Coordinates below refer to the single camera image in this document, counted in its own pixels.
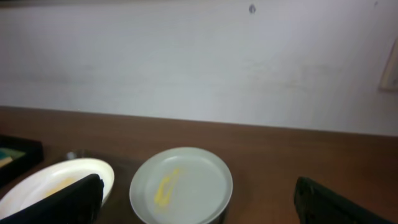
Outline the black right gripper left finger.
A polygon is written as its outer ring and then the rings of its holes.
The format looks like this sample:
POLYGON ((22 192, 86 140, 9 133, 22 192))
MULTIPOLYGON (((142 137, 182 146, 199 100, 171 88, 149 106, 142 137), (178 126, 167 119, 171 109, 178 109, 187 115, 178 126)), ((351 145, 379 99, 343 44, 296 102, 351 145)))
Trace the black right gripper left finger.
POLYGON ((104 182, 90 174, 51 196, 1 219, 1 224, 91 224, 103 201, 104 182))

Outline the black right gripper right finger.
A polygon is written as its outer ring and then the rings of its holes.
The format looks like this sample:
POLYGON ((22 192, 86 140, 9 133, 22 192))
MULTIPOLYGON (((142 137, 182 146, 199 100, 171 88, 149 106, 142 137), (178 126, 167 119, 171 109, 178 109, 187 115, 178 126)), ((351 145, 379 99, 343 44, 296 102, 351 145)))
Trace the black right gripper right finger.
POLYGON ((294 205, 300 224, 393 224, 308 177, 299 177, 294 205))

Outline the white plate yellow stain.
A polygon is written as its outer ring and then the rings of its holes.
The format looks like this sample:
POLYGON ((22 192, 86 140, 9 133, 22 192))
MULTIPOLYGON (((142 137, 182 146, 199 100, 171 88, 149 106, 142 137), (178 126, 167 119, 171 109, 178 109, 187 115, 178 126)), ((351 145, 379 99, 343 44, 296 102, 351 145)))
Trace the white plate yellow stain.
POLYGON ((1 199, 1 218, 17 213, 90 174, 99 175, 104 182, 102 202, 105 203, 114 184, 113 168, 99 159, 72 159, 37 171, 14 186, 1 199))

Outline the green yellow sponge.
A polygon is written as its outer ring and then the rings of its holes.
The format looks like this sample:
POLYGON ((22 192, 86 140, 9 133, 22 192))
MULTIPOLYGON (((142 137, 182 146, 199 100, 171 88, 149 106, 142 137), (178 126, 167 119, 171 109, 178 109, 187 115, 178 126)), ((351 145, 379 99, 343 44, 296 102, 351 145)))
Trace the green yellow sponge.
POLYGON ((11 163, 12 161, 23 157, 25 152, 18 151, 15 149, 8 149, 5 147, 0 148, 0 167, 4 167, 11 163))

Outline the black sponge tray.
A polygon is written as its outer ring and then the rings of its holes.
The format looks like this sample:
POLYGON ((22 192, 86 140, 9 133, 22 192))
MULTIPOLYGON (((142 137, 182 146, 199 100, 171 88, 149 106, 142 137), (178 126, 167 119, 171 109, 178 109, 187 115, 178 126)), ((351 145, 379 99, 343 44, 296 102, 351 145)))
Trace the black sponge tray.
POLYGON ((40 141, 1 135, 1 187, 44 159, 40 141))

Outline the grey plate yellow stain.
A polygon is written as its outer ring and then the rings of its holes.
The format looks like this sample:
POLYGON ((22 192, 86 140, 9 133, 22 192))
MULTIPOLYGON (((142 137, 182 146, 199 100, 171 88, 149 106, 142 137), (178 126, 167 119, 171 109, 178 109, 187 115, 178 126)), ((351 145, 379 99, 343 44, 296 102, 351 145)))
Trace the grey plate yellow stain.
POLYGON ((216 154, 177 147, 146 160, 136 171, 129 200, 144 223, 213 223, 233 194, 229 167, 216 154))

